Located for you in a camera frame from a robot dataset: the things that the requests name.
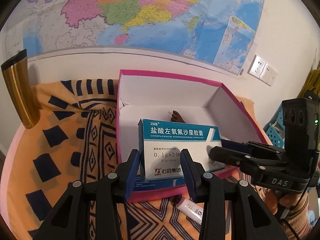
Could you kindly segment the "orange sleeve right forearm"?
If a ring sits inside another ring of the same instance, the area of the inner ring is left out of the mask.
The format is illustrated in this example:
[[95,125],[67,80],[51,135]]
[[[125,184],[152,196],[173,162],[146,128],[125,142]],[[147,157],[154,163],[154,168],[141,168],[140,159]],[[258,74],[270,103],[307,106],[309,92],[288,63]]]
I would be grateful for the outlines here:
[[309,197],[305,195],[296,209],[289,212],[286,217],[289,225],[298,235],[299,239],[306,239],[313,229],[308,217]]

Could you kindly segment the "person's right hand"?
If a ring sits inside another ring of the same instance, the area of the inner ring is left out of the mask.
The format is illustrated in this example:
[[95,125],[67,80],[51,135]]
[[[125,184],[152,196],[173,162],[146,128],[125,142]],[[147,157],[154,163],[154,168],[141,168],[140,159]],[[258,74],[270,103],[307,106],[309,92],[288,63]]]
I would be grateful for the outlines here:
[[278,211],[278,205],[282,205],[284,207],[289,207],[289,213],[299,212],[300,210],[304,209],[309,203],[308,194],[295,194],[290,193],[286,194],[285,196],[281,197],[280,199],[276,196],[273,190],[268,190],[265,194],[265,204],[275,215]]

